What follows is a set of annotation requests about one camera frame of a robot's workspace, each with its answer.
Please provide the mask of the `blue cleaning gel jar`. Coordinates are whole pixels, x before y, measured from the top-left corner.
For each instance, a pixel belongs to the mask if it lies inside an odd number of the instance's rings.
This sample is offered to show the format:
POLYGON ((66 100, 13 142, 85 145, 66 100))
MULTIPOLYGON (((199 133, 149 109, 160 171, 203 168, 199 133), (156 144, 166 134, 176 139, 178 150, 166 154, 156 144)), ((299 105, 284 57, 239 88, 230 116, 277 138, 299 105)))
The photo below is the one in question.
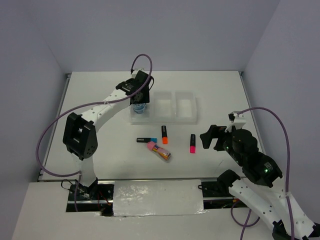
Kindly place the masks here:
POLYGON ((143 114, 146 110, 146 103, 135 103, 132 104, 132 109, 136 114, 143 114))

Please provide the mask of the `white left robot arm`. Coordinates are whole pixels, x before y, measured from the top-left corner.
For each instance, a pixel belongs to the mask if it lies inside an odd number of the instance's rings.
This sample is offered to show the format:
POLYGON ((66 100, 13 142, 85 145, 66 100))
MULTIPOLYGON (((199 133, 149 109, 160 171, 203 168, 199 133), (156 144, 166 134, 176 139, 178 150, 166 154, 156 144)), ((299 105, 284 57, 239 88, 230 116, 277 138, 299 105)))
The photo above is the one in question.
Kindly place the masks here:
POLYGON ((143 70, 134 70, 131 78, 119 83, 102 104, 81 114, 72 112, 68 115, 62 142, 79 167, 80 179, 76 182, 76 190, 86 199, 91 200, 98 193, 98 178, 93 161, 93 155, 98 149, 98 131, 130 105, 149 103, 150 82, 154 82, 152 76, 143 70))

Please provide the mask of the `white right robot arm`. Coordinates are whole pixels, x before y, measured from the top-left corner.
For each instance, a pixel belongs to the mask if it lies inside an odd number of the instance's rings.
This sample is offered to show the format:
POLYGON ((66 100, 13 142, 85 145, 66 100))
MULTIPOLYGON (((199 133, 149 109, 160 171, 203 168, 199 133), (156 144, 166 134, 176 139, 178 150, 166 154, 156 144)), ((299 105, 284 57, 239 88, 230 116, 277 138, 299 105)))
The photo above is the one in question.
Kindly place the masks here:
POLYGON ((225 151, 241 167, 245 179, 233 170, 217 178, 217 190, 232 195, 249 207, 272 231, 275 240, 308 240, 320 236, 320 225, 313 222, 292 194, 286 192, 285 177, 277 163, 259 151, 258 141, 246 129, 227 131, 226 126, 211 125, 200 135, 208 149, 225 151))

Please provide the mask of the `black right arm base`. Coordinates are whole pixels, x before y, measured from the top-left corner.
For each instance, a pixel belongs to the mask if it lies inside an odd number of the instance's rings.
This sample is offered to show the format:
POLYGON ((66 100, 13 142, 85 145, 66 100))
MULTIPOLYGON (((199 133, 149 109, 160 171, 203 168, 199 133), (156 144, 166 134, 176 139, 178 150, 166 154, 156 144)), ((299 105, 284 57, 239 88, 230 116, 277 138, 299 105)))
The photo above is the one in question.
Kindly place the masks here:
POLYGON ((221 191, 217 181, 202 181, 197 188, 202 192, 203 208, 212 209, 230 209, 239 199, 229 193, 221 191))

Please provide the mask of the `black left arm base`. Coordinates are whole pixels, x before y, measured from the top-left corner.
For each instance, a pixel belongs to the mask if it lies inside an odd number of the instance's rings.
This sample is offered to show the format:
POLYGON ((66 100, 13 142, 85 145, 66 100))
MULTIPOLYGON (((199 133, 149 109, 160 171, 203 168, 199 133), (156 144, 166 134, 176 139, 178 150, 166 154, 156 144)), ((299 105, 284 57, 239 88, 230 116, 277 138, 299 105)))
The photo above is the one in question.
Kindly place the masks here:
POLYGON ((64 179, 60 186, 68 191, 66 212, 96 212, 101 216, 111 217, 113 211, 114 184, 95 182, 85 188, 77 180, 64 179))

